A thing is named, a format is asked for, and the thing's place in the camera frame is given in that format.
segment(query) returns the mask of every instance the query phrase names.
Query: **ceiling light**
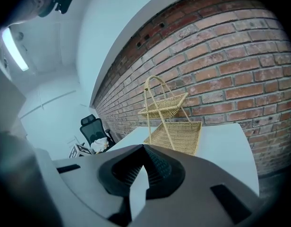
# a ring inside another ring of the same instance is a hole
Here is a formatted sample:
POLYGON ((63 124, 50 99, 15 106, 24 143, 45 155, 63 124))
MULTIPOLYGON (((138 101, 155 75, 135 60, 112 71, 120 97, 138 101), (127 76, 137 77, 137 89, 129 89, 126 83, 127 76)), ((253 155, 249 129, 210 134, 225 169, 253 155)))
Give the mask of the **ceiling light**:
POLYGON ((7 50, 15 60, 16 64, 20 67, 20 69, 22 69, 22 71, 28 70, 29 67, 27 66, 26 62, 24 61, 23 57, 18 51, 9 28, 6 28, 4 30, 2 39, 4 41, 5 46, 7 47, 7 50))

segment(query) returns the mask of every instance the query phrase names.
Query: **wicker basket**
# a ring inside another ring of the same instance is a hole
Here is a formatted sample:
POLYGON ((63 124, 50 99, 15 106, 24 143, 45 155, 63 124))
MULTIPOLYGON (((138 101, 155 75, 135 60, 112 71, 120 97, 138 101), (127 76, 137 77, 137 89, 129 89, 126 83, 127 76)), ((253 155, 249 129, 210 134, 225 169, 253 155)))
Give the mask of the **wicker basket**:
POLYGON ((181 97, 174 96, 174 94, 164 81, 162 81, 157 76, 150 76, 145 82, 144 94, 145 109, 140 111, 139 114, 146 114, 147 116, 149 137, 145 140, 145 144, 152 144, 164 148, 169 148, 194 156, 198 147, 202 122, 191 122, 187 114, 183 110, 181 105, 186 98, 187 93, 179 95, 181 97), (156 102, 149 87, 150 79, 159 80, 162 88, 163 86, 166 86, 170 93, 173 95, 173 97, 166 98, 165 92, 163 90, 165 99, 156 102), (150 96, 153 100, 153 103, 150 106, 147 105, 147 91, 150 93, 150 96), (178 112, 179 108, 183 110, 186 118, 188 119, 188 122, 166 122, 164 118, 174 116, 178 112), (157 114, 161 118, 162 123, 153 133, 151 133, 150 118, 156 118, 157 114))

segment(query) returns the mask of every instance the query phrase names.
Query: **brick wall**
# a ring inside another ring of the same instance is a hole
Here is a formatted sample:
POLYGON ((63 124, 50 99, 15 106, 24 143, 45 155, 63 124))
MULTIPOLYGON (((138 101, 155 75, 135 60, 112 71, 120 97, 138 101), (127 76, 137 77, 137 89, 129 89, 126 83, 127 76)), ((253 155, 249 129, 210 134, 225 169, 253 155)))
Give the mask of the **brick wall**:
MULTIPOLYGON (((150 75, 175 94, 189 93, 183 106, 191 120, 238 122, 259 175, 291 163, 291 44, 258 0, 181 0, 135 33, 94 101, 119 140, 147 125, 137 113, 150 75)), ((152 86, 162 98, 156 81, 152 86)), ((183 112, 174 120, 185 120, 183 112)))

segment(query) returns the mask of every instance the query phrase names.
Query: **white table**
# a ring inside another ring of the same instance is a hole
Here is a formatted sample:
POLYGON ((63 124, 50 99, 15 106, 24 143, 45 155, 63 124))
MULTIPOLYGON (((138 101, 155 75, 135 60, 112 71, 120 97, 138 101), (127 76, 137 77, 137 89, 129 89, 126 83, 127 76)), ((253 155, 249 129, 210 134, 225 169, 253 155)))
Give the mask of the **white table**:
MULTIPOLYGON (((143 144, 148 136, 148 127, 138 127, 108 151, 143 144)), ((215 163, 259 196, 255 160, 238 123, 203 126, 196 156, 215 163)))

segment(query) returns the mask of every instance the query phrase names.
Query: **office chair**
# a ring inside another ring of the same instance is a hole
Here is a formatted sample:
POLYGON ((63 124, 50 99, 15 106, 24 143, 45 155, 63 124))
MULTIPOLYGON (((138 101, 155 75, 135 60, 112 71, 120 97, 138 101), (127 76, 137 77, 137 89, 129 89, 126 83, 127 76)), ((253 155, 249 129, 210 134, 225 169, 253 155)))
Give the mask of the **office chair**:
POLYGON ((110 129, 106 129, 106 131, 104 131, 102 120, 99 118, 96 119, 93 114, 87 116, 86 118, 83 118, 80 123, 80 132, 82 132, 83 136, 87 139, 90 146, 95 140, 104 137, 107 137, 109 142, 109 147, 105 149, 104 152, 116 144, 111 135, 110 129))

